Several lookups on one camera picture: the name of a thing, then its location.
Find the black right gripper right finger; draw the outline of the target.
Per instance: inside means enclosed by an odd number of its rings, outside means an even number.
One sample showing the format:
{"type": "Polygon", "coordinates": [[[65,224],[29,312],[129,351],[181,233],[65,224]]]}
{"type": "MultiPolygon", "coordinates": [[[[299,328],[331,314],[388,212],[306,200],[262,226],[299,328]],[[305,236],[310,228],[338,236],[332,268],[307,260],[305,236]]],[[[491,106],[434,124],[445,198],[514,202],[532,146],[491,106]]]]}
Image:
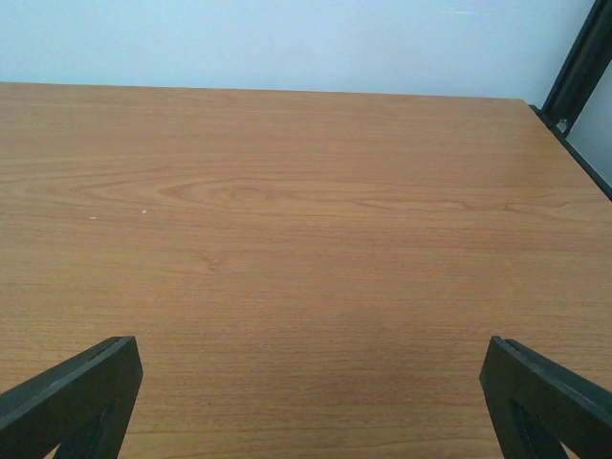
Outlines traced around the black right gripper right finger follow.
{"type": "Polygon", "coordinates": [[[513,339],[493,337],[479,381],[506,458],[611,456],[611,393],[513,339]]]}

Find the black right frame post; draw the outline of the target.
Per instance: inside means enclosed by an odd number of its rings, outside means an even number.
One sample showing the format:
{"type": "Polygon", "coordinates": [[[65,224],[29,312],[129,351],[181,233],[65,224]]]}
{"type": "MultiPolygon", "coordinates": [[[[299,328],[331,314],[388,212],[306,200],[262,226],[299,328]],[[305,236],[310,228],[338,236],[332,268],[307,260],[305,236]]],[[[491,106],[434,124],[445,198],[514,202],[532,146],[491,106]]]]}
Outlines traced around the black right frame post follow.
{"type": "Polygon", "coordinates": [[[611,61],[611,2],[594,2],[541,107],[532,110],[606,197],[611,184],[570,144],[568,136],[611,61]]]}

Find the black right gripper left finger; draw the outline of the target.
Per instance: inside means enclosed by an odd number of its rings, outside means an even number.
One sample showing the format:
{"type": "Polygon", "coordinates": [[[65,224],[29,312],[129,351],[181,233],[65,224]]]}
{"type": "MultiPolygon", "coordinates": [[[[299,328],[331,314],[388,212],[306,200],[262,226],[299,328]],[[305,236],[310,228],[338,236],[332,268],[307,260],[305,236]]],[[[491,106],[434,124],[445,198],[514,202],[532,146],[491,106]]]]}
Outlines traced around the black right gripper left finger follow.
{"type": "Polygon", "coordinates": [[[117,458],[142,383],[133,337],[112,337],[1,395],[3,458],[117,458]]]}

